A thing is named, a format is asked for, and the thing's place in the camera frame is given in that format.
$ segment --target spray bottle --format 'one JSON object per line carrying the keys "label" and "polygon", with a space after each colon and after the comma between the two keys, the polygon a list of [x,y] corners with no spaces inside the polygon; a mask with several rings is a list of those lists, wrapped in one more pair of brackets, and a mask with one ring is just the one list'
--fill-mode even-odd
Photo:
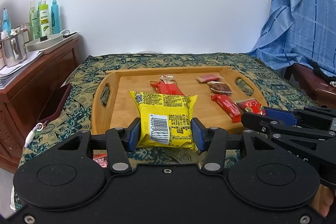
{"label": "spray bottle", "polygon": [[8,18],[7,9],[3,9],[2,30],[7,31],[11,35],[11,20]]}
{"label": "spray bottle", "polygon": [[52,33],[53,34],[61,32],[61,27],[60,27],[60,23],[59,23],[59,11],[58,11],[57,0],[52,0],[51,28],[52,28]]}
{"label": "spray bottle", "polygon": [[50,35],[49,6],[45,0],[40,5],[41,36]]}
{"label": "spray bottle", "polygon": [[40,6],[42,4],[42,1],[40,0],[37,5],[37,23],[39,25],[39,36],[41,37],[41,18],[40,18]]}
{"label": "spray bottle", "polygon": [[33,0],[30,1],[29,23],[31,26],[31,34],[33,35],[33,40],[40,38],[37,11],[35,8],[35,2]]}

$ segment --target brown chocolate package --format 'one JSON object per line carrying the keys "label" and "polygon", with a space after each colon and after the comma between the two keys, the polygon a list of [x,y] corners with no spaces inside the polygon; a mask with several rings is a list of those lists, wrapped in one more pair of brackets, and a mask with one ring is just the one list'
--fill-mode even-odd
{"label": "brown chocolate package", "polygon": [[208,82],[209,88],[213,93],[232,94],[232,90],[227,84],[222,82],[211,81]]}

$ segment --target white bottle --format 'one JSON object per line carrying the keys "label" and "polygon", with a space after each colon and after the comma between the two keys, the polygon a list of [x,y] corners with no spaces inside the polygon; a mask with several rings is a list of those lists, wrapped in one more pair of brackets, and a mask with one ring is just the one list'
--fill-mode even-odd
{"label": "white bottle", "polygon": [[50,21],[49,21],[49,7],[45,0],[39,7],[40,9],[40,22],[41,22],[41,36],[50,35]]}
{"label": "white bottle", "polygon": [[7,31],[2,31],[1,32],[1,39],[5,39],[8,37],[8,32]]}

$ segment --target blue bottle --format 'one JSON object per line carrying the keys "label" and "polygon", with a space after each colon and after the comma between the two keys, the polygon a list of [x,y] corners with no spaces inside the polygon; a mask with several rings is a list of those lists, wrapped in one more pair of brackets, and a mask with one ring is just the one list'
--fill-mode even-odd
{"label": "blue bottle", "polygon": [[57,0],[52,0],[51,6],[51,30],[52,34],[60,33],[61,26],[59,23],[59,11],[58,11],[58,4]]}
{"label": "blue bottle", "polygon": [[3,9],[2,30],[7,31],[11,35],[11,20],[8,18],[7,9]]}

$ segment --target barcode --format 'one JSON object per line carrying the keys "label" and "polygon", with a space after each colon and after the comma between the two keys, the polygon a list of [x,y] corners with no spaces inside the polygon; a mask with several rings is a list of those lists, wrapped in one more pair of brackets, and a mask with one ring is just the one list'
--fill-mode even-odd
{"label": "barcode", "polygon": [[150,139],[158,143],[169,144],[168,117],[149,114]]}

